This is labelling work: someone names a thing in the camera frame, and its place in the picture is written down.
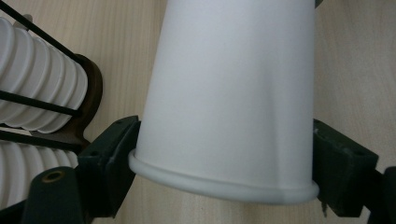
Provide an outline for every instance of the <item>tabletop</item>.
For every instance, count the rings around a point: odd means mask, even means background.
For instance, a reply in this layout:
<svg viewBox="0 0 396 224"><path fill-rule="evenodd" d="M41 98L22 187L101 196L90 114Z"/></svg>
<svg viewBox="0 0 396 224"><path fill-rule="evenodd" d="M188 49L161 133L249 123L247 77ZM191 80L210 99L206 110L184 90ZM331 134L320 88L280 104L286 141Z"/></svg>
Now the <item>tabletop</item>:
<svg viewBox="0 0 396 224"><path fill-rule="evenodd" d="M165 0L7 0L75 53L94 61L104 95L85 136L117 119L142 117ZM396 164L396 1L325 0L316 9L315 118ZM318 200L273 206L228 202L137 176L117 216L94 223L366 223L325 217Z"/></svg>

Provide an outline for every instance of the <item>light wood surface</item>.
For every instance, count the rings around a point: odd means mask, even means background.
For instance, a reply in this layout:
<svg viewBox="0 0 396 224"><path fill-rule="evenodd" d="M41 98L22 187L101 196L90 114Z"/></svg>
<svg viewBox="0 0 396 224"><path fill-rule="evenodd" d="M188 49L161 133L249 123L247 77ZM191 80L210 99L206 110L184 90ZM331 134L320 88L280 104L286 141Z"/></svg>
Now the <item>light wood surface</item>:
<svg viewBox="0 0 396 224"><path fill-rule="evenodd" d="M94 61L104 97L85 132L142 115L161 31L164 0L8 0L72 51ZM317 8L315 117L396 164L396 1L325 0ZM137 177L115 219L94 223L366 223L340 218L320 202L270 206L226 202Z"/></svg>

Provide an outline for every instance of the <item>wooden table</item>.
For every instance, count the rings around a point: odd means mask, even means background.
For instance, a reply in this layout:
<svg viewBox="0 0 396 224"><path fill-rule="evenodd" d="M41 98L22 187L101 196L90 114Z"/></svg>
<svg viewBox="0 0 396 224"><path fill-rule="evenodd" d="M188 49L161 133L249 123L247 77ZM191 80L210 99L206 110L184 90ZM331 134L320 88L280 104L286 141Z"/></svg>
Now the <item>wooden table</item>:
<svg viewBox="0 0 396 224"><path fill-rule="evenodd" d="M85 132L89 140L117 119L142 115L166 1L5 2L101 69L104 96ZM315 117L377 153L379 171L396 164L395 0L326 0L317 8ZM293 206L226 202L138 176L116 218L94 223L349 224L366 223L368 214L340 218L329 210L326 218L318 200Z"/></svg>

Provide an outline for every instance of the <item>metal rod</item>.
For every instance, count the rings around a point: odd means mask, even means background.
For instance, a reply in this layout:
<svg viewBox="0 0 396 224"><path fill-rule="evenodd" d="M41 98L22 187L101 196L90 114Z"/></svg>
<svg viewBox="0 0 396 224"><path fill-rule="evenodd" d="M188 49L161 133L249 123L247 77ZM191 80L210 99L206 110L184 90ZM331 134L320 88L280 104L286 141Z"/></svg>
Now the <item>metal rod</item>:
<svg viewBox="0 0 396 224"><path fill-rule="evenodd" d="M49 111L58 112L61 114L70 115L73 117L81 116L81 111L70 109L60 105L54 105L50 103L46 103L43 101L39 101L36 99L28 98L25 96L20 96L14 93L0 91L0 100L10 101L13 103L21 104L21 105L29 105L33 107L37 107L40 109L45 109Z"/></svg>
<svg viewBox="0 0 396 224"><path fill-rule="evenodd" d="M68 150L73 152L81 151L81 146L79 145L52 141L44 138L38 138L38 137L33 137L19 133L9 133L5 131L0 131L0 140L28 144L39 147L51 147L51 148Z"/></svg>
<svg viewBox="0 0 396 224"><path fill-rule="evenodd" d="M70 49L63 46L57 40L52 38L52 36L48 35L46 32L44 32L43 30L38 28L38 26L36 26L34 23L32 23L29 20L27 20L26 18L24 18L19 12L17 12L16 10L14 10L12 7L10 7L9 5L7 5L5 2L3 2L1 0L0 0L0 9L2 9L4 12L6 12L10 17L14 18L16 21L20 22L22 25L24 25L29 30L33 31L35 34L37 34L41 38L45 39L53 47L60 50L65 55L69 56L69 58L73 59L76 63L79 63L82 65L83 61L81 59L79 59L76 56L76 54L74 54Z"/></svg>

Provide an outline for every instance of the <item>wood grain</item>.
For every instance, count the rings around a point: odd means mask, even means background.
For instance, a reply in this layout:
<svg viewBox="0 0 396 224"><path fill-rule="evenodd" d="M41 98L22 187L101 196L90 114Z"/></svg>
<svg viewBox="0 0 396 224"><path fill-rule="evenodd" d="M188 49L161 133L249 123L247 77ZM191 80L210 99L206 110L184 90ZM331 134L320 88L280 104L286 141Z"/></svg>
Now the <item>wood grain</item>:
<svg viewBox="0 0 396 224"><path fill-rule="evenodd" d="M164 0L5 1L102 71L104 97L85 132L142 115ZM326 0L317 8L315 117L396 164L396 1ZM94 223L366 223L322 215L320 202L293 206L226 202L137 177L115 219Z"/></svg>

